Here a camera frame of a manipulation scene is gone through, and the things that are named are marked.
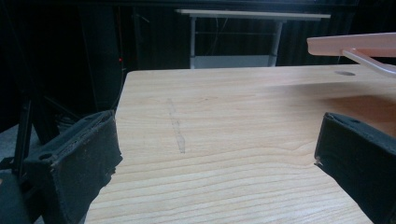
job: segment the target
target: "dark wall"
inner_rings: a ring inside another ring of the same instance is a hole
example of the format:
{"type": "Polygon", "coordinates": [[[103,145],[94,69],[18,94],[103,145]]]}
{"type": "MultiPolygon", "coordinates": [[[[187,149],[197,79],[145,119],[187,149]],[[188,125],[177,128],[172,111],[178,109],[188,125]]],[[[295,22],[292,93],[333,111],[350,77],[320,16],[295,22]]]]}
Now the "dark wall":
{"type": "Polygon", "coordinates": [[[20,118],[20,94],[0,51],[0,133],[14,126],[20,118]]]}

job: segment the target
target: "wire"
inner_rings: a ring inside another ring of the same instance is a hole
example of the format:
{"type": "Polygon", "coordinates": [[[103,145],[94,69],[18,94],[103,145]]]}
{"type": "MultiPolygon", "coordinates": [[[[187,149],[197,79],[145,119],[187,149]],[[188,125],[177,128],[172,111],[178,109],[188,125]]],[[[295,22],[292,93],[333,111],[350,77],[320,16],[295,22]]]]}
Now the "wire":
{"type": "Polygon", "coordinates": [[[216,36],[215,36],[215,40],[213,41],[212,45],[210,46],[209,50],[206,53],[206,56],[209,54],[210,51],[211,55],[215,54],[215,49],[216,49],[216,45],[218,44],[219,41],[219,35],[221,35],[221,33],[224,30],[225,25],[227,24],[228,18],[225,19],[223,25],[221,26],[221,29],[219,31],[219,22],[218,22],[218,18],[216,18],[216,36]]]}

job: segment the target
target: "light wood tabletop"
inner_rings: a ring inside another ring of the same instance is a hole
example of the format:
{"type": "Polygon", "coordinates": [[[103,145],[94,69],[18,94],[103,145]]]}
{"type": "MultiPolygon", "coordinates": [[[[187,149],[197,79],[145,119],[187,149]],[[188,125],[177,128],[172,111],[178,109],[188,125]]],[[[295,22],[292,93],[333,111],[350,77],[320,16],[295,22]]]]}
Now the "light wood tabletop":
{"type": "Polygon", "coordinates": [[[361,65],[132,72],[123,161],[86,222],[371,223],[314,165],[325,112],[395,136],[396,79],[361,65]]]}

